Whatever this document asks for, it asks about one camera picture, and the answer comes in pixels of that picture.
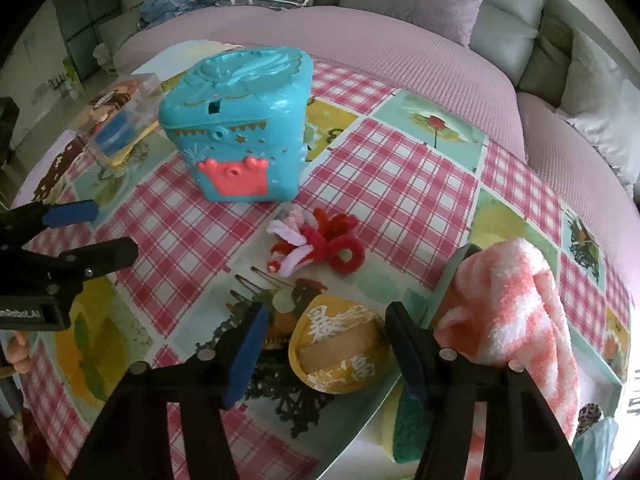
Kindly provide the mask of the person left hand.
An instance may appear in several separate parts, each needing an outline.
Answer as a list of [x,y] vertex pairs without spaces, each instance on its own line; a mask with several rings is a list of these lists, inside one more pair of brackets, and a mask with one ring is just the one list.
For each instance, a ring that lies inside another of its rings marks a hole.
[[1,367],[1,377],[26,374],[32,367],[29,354],[29,332],[16,332],[6,347],[6,365]]

